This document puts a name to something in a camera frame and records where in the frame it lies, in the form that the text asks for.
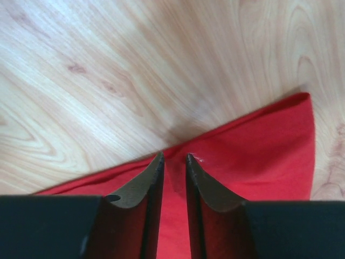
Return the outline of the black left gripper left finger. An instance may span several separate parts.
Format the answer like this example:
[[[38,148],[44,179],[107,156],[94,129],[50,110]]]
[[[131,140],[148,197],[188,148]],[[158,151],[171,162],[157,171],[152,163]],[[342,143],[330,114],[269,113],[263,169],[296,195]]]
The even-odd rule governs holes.
[[[1,196],[1,258],[155,258],[164,156],[106,196]]]

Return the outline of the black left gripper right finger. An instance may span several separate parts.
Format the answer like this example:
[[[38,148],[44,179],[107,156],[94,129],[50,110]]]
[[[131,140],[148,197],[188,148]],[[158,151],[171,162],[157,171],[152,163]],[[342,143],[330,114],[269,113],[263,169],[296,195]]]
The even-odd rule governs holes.
[[[344,258],[343,201],[249,201],[191,154],[185,180],[192,258]]]

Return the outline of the bright red t shirt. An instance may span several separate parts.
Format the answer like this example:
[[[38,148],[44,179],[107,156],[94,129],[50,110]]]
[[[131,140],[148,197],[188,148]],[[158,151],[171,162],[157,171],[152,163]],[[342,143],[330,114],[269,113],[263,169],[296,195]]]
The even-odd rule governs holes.
[[[249,200],[309,199],[315,165],[311,96],[298,93],[164,151],[158,258],[190,258],[185,161]]]

